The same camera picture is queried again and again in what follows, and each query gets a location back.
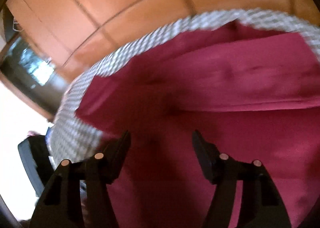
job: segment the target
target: metal screw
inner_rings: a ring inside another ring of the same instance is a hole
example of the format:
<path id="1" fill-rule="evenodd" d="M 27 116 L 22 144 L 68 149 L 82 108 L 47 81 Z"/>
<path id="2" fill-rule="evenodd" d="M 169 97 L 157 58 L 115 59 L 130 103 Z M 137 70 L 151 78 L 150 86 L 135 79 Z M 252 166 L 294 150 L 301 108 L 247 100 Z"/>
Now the metal screw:
<path id="1" fill-rule="evenodd" d="M 69 160 L 63 160 L 63 161 L 61 161 L 61 165 L 64 166 L 64 167 L 65 167 L 65 166 L 68 166 L 69 163 L 70 163 Z"/>
<path id="2" fill-rule="evenodd" d="M 219 158 L 226 161 L 229 158 L 229 156 L 227 154 L 225 154 L 225 153 L 221 153 L 219 155 Z"/>
<path id="3" fill-rule="evenodd" d="M 255 160 L 255 161 L 253 161 L 253 164 L 254 164 L 255 166 L 257 166 L 257 167 L 261 167 L 261 166 L 262 166 L 262 163 L 261 163 L 260 160 Z"/>
<path id="4" fill-rule="evenodd" d="M 103 156 L 104 156 L 103 153 L 98 152 L 97 154 L 95 154 L 94 158 L 95 158 L 96 160 L 100 160 L 100 159 L 103 158 Z"/>

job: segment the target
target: black and white checkered border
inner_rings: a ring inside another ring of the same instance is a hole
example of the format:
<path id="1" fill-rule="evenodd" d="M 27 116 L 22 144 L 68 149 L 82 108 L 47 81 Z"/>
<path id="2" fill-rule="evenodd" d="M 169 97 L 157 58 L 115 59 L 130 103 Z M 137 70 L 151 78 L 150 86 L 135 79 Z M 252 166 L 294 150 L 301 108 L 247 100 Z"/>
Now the black and white checkered border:
<path id="1" fill-rule="evenodd" d="M 179 19 L 158 28 L 142 38 L 127 43 L 77 77 L 64 94 L 54 120 L 50 137 L 51 153 L 56 164 L 63 159 L 72 162 L 90 157 L 99 144 L 102 132 L 75 117 L 75 110 L 95 75 L 109 76 L 121 69 L 130 58 L 163 44 L 184 31 L 217 29 L 235 19 L 257 29 L 299 32 L 320 61 L 320 28 L 305 20 L 283 12 L 271 10 L 228 10 L 206 12 L 194 17 Z"/>

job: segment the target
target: red cushion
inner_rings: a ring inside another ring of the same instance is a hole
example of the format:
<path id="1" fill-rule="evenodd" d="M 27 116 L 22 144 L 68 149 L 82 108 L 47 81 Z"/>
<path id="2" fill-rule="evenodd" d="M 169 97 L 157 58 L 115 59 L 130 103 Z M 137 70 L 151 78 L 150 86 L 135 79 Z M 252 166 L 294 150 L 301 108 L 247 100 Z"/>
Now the red cushion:
<path id="1" fill-rule="evenodd" d="M 214 186 L 193 151 L 194 129 L 237 160 L 263 161 L 297 226 L 320 192 L 319 83 L 299 34 L 231 22 L 179 34 L 95 76 L 76 116 L 109 138 L 132 133 L 109 188 L 121 227 L 201 226 Z"/>

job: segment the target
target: white wall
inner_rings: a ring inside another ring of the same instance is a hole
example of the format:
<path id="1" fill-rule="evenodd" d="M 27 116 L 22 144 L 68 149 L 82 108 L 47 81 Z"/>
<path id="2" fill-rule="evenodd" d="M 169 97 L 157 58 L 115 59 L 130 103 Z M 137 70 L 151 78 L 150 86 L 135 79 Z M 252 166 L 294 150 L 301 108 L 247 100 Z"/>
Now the white wall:
<path id="1" fill-rule="evenodd" d="M 35 191 L 21 162 L 18 144 L 33 130 L 45 134 L 48 123 L 0 82 L 0 194 L 18 219 L 34 211 Z"/>

